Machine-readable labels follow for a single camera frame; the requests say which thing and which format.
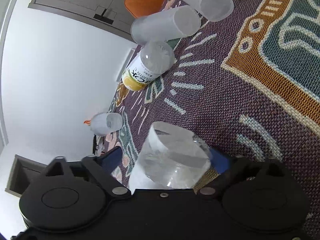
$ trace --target patterned rug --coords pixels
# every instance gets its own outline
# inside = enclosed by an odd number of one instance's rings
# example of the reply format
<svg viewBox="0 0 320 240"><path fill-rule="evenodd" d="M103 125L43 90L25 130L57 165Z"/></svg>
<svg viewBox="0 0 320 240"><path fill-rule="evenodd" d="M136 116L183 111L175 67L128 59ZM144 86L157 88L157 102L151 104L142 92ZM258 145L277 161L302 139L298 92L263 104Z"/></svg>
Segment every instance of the patterned rug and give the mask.
<svg viewBox="0 0 320 240"><path fill-rule="evenodd" d="M304 230L320 239L320 0L233 1L228 18L201 17L194 36L169 42L169 72L138 92L119 84L110 111L124 126L104 138L124 153L113 176L128 184L152 122L179 125L230 155L284 162L311 201Z"/></svg>

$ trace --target small plastic bottle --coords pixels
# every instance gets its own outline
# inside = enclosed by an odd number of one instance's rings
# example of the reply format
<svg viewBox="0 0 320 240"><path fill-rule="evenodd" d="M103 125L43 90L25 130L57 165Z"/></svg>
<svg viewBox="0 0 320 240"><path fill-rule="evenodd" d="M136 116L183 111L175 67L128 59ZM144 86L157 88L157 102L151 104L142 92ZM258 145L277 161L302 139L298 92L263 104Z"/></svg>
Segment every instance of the small plastic bottle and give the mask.
<svg viewBox="0 0 320 240"><path fill-rule="evenodd" d="M127 89L138 91L169 70L174 52L164 41L150 41L136 55L122 74Z"/></svg>

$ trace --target lemon graphic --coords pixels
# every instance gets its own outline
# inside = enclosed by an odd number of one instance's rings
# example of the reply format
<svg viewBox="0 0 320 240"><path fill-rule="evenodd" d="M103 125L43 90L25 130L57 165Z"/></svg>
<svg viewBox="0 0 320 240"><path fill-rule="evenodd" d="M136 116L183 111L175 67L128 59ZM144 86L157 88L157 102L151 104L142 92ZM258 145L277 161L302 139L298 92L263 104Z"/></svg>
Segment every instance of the lemon graphic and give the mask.
<svg viewBox="0 0 320 240"><path fill-rule="evenodd" d="M132 91L139 91L143 89L145 84L138 84L136 81L133 81L130 77L126 76L122 79L123 84Z"/></svg>

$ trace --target gray cabinet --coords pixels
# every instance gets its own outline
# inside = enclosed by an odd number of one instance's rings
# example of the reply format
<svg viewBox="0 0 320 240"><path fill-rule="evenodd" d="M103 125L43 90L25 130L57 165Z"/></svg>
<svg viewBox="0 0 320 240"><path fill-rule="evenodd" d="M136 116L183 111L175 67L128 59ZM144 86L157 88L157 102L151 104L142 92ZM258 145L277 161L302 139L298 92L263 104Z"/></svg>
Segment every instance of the gray cabinet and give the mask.
<svg viewBox="0 0 320 240"><path fill-rule="evenodd" d="M32 0L29 8L63 15L132 41L130 28L135 18L124 0Z"/></svg>

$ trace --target white wall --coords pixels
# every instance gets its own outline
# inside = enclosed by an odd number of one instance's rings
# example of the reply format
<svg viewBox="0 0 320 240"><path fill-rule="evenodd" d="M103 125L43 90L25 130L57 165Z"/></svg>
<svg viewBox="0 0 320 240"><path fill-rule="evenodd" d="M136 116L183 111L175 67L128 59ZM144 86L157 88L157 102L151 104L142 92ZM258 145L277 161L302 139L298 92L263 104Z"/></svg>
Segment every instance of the white wall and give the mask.
<svg viewBox="0 0 320 240"><path fill-rule="evenodd" d="M116 72L136 45L17 0L4 45L2 102L9 142L79 160L92 151L83 122L107 109Z"/></svg>

